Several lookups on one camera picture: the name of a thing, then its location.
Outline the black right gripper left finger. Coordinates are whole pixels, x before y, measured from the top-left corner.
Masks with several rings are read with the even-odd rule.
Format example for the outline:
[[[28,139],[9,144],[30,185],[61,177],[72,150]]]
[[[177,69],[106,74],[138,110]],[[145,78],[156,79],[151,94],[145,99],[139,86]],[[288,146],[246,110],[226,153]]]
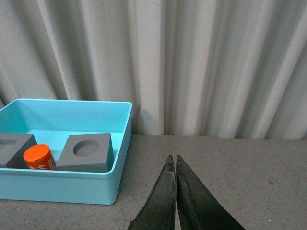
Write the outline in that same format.
[[[166,162],[129,230],[173,230],[177,199],[177,174],[172,155]]]

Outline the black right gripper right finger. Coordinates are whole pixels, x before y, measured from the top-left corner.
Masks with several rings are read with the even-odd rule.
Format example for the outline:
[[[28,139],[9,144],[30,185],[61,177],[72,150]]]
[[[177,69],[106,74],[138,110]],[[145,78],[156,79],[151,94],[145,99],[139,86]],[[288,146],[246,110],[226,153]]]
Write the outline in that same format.
[[[183,230],[243,230],[181,156],[177,156],[177,209]]]

